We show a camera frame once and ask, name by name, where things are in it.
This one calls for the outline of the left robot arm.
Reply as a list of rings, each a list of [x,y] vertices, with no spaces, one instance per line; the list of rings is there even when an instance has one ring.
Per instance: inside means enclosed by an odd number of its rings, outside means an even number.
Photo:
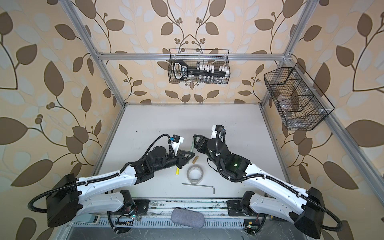
[[[182,137],[163,136],[168,140],[167,148],[152,143],[139,160],[110,173],[81,178],[68,174],[53,189],[30,200],[28,209],[45,213],[49,228],[64,225],[84,214],[130,214],[137,208],[126,187],[150,180],[157,171],[173,166],[182,169],[195,157],[193,152],[180,150]]]

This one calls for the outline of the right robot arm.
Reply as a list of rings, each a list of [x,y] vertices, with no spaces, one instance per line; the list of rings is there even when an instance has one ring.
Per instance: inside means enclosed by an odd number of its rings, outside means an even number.
[[[322,192],[286,183],[260,169],[250,160],[231,153],[226,144],[226,130],[214,125],[212,136],[194,135],[194,147],[208,157],[216,171],[232,183],[246,183],[270,195],[260,196],[252,191],[244,194],[246,213],[254,212],[278,217],[291,222],[303,234],[313,239],[321,237],[322,230],[341,232],[342,221],[325,206]]]

